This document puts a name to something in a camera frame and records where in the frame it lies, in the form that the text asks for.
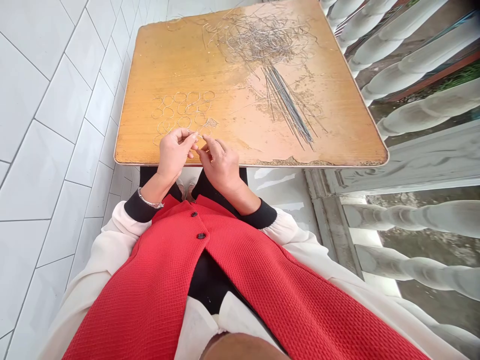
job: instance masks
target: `red knit vest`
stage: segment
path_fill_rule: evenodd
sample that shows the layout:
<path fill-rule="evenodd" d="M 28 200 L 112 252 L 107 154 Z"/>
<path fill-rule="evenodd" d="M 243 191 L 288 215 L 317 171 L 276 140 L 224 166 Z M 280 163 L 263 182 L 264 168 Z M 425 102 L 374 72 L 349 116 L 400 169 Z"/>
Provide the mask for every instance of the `red knit vest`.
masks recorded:
<path fill-rule="evenodd" d="M 93 303 L 64 359 L 173 359 L 207 250 L 292 359 L 427 359 L 349 295 L 213 201 L 165 208 Z M 206 234 L 198 239 L 198 234 Z"/>

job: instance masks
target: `bracelet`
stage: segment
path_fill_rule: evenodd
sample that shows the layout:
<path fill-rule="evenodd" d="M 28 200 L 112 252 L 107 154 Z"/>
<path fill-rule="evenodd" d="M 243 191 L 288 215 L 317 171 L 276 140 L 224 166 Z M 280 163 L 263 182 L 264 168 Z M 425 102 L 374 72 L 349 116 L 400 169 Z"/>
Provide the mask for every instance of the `bracelet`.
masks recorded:
<path fill-rule="evenodd" d="M 164 204 L 162 204 L 161 202 L 155 203 L 155 202 L 149 202 L 149 201 L 145 200 L 144 197 L 142 196 L 142 194 L 140 193 L 140 190 L 141 190 L 141 189 L 142 189 L 142 188 L 139 187 L 138 190 L 137 190 L 138 196 L 140 197 L 140 199 L 143 200 L 143 202 L 144 202 L 145 204 L 147 204 L 148 206 L 151 206 L 151 207 L 154 208 L 154 209 L 161 209 L 161 208 L 164 207 Z"/>

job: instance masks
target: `black sleeve cuff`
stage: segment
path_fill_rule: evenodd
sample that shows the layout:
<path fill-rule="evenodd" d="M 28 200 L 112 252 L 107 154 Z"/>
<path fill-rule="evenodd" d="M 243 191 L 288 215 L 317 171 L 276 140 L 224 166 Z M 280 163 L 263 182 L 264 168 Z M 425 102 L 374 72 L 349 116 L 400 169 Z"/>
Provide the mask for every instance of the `black sleeve cuff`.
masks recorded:
<path fill-rule="evenodd" d="M 139 223 L 148 223 L 160 210 L 145 203 L 145 201 L 140 198 L 137 191 L 130 196 L 123 207 L 125 208 L 125 212 L 128 214 L 128 216 Z"/>
<path fill-rule="evenodd" d="M 272 225 L 277 219 L 277 211 L 261 200 L 260 207 L 250 215 L 239 216 L 238 219 L 253 226 L 255 229 L 264 229 Z"/>

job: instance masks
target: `railing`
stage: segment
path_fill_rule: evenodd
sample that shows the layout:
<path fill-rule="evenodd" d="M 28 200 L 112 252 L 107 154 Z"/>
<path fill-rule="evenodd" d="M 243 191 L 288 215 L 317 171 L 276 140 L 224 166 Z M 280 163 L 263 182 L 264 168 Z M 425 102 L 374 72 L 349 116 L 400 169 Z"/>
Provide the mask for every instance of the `railing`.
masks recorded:
<path fill-rule="evenodd" d="M 397 49 L 448 0 L 420 0 L 370 36 L 348 61 L 354 78 Z M 396 0 L 320 0 L 343 53 L 372 30 Z M 377 73 L 361 93 L 366 105 L 420 80 L 480 39 L 478 15 Z M 407 103 L 378 123 L 383 140 L 431 129 L 480 106 L 480 78 Z M 365 196 L 480 185 L 480 119 L 420 136 L 389 148 L 389 162 L 369 169 L 306 170 L 323 244 L 331 256 L 415 315 L 435 334 L 470 359 L 480 339 L 456 326 L 440 324 L 400 297 L 395 281 L 416 280 L 441 291 L 480 301 L 480 268 L 448 266 L 426 257 L 409 258 L 382 246 L 377 231 L 432 229 L 480 238 L 480 201 L 459 200 L 420 208 L 368 204 Z"/>

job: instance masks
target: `white sleeve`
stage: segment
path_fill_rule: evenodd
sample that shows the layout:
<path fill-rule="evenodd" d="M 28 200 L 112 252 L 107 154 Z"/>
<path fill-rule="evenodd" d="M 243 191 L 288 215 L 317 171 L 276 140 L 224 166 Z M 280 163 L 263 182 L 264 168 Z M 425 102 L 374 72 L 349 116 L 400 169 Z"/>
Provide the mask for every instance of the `white sleeve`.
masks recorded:
<path fill-rule="evenodd" d="M 467 359 L 402 306 L 331 260 L 328 249 L 319 244 L 313 233 L 300 229 L 290 214 L 277 208 L 275 210 L 275 222 L 260 231 L 283 246 L 298 262 L 356 299 L 430 358 Z"/>
<path fill-rule="evenodd" d="M 38 359 L 61 359 L 88 310 L 112 275 L 127 261 L 151 223 L 133 220 L 121 201 L 91 247 L 90 259 L 67 286 L 60 310 L 50 325 Z"/>

